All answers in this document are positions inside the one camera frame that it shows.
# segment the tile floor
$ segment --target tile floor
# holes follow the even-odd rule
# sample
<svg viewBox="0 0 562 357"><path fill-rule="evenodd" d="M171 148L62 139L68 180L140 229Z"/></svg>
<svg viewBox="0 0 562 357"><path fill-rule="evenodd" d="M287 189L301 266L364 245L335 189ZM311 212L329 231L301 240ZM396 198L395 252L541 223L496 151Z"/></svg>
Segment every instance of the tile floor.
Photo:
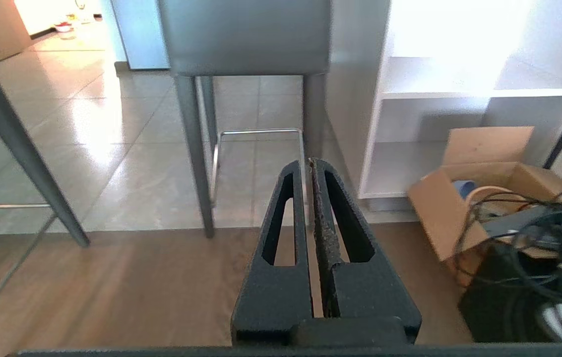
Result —
<svg viewBox="0 0 562 357"><path fill-rule="evenodd" d="M97 51L108 47L108 33L104 22L73 22L74 31L41 38L30 51Z"/></svg>
<svg viewBox="0 0 562 357"><path fill-rule="evenodd" d="M168 72L118 77L104 51L40 48L1 61L0 83L85 230L201 228ZM216 77L219 129L300 126L301 90L296 76ZM324 158L341 167L330 130L325 138ZM222 145L216 226L259 226L277 174L298 158L297 140L291 134L229 140ZM209 163L209 148L206 156ZM15 161L0 169L0 203L41 201ZM0 212L0 234L33 233L48 215ZM51 231L64 228L55 222Z"/></svg>

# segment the tangled wires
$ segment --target tangled wires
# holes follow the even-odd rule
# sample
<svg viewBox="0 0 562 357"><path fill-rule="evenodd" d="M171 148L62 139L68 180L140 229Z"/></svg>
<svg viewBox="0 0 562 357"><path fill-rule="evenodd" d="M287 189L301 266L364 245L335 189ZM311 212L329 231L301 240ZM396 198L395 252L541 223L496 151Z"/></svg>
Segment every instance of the tangled wires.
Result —
<svg viewBox="0 0 562 357"><path fill-rule="evenodd" d="M507 259L516 272L516 276L513 278L492 280L475 275L474 272L466 271L461 266L458 253L462 252L465 238L472 225L484 219L485 205L499 203L506 205L512 203L518 207L517 210L540 206L544 208L544 213L525 224L518 231L489 237L488 244L504 244L509 247L509 249L505 249L508 251ZM531 275L522 264L521 252L534 247L542 249L544 246L548 247L553 256L556 256L556 268L546 275ZM497 192L489 194L474 203L466 216L464 228L455 246L454 265L458 274L472 276L474 280L483 283L483 285L496 284L508 288L529 287L535 293L548 298L552 302L562 303L562 192L549 201L541 201L514 192L510 195L507 192Z"/></svg>

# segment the cardboard box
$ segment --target cardboard box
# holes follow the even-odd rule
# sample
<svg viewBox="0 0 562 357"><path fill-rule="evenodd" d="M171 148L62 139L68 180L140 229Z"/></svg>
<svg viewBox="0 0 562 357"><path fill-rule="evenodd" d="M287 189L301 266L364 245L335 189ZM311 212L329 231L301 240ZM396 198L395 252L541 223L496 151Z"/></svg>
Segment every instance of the cardboard box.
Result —
<svg viewBox="0 0 562 357"><path fill-rule="evenodd" d="M455 253L469 212L452 182L473 180L478 187L496 185L540 200L553 199L562 191L562 179L549 170L522 164L532 135L531 126L463 128L450 131L441 167L408 191L408 196L431 241L444 261ZM462 250L488 239L475 222Z"/></svg>

